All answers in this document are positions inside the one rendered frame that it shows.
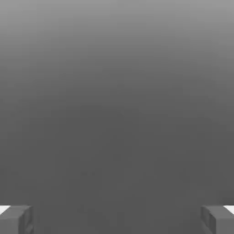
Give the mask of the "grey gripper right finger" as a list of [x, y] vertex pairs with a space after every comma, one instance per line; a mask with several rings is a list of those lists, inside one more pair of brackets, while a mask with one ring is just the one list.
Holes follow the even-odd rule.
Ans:
[[234, 234], [234, 205], [201, 206], [204, 234]]

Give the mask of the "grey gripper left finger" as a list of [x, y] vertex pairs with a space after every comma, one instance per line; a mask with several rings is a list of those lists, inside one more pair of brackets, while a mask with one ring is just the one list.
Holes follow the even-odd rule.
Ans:
[[0, 234], [34, 234], [33, 206], [10, 206], [0, 215]]

